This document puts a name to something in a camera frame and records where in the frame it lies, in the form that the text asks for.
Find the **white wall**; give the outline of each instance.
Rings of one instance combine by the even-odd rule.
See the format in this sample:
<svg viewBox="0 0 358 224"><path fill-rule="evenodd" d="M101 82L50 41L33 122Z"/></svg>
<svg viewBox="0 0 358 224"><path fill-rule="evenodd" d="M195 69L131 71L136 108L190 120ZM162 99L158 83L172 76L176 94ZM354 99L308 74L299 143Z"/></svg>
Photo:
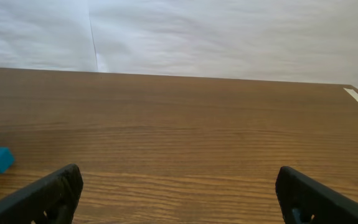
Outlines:
<svg viewBox="0 0 358 224"><path fill-rule="evenodd" d="M0 67L358 86L358 0L0 0Z"/></svg>

